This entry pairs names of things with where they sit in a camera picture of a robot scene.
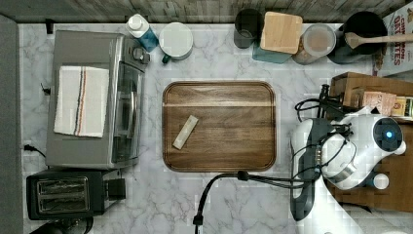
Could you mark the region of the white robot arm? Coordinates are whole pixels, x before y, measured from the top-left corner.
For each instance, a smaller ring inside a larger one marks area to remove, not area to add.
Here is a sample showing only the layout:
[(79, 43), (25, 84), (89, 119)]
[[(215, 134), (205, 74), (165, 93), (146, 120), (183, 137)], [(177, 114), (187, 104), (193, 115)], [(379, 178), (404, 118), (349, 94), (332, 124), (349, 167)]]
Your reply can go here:
[(359, 224), (325, 185), (341, 190), (363, 184), (380, 161), (400, 155), (406, 143), (400, 125), (370, 107), (340, 121), (311, 118), (292, 133), (290, 211), (299, 234), (362, 234)]

